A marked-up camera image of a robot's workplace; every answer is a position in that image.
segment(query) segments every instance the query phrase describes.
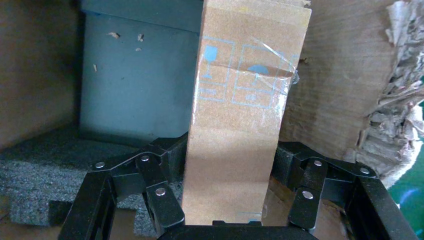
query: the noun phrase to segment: brown cardboard panel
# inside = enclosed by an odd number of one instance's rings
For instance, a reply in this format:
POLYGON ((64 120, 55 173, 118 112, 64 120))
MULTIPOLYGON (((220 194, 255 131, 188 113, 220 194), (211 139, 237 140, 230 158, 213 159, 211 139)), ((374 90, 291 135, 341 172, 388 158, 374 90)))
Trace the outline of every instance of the brown cardboard panel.
POLYGON ((337 159, 356 147, 397 64, 385 34, 386 7, 393 2, 312 1, 300 81, 288 96, 281 141, 299 141, 337 159))
POLYGON ((0 7, 0 150, 73 120, 78 12, 68 0, 0 7))
POLYGON ((319 240, 349 240, 347 227, 342 220, 342 211, 332 202, 322 200, 318 207, 313 235, 319 240))
POLYGON ((264 226, 287 226, 294 200, 295 193, 271 177, 263 202, 262 224, 264 226))
POLYGON ((273 0, 204 2, 182 200, 187 224, 261 219, 310 14, 273 0))

